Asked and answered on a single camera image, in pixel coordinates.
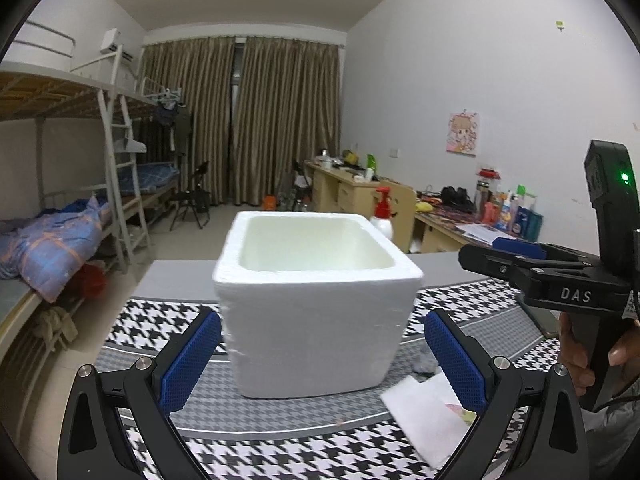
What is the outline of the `person's right hand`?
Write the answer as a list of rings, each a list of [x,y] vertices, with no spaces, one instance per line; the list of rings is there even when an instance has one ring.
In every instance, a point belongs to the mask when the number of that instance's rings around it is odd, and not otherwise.
[[[558,361],[563,364],[574,385],[575,392],[580,398],[589,391],[596,375],[588,367],[588,356],[584,346],[573,335],[572,323],[566,312],[559,317],[560,323],[560,353]],[[616,386],[616,392],[622,392],[626,385],[639,376],[639,322],[634,322],[634,327],[620,337],[608,354],[608,362],[611,366],[620,367],[620,380]]]

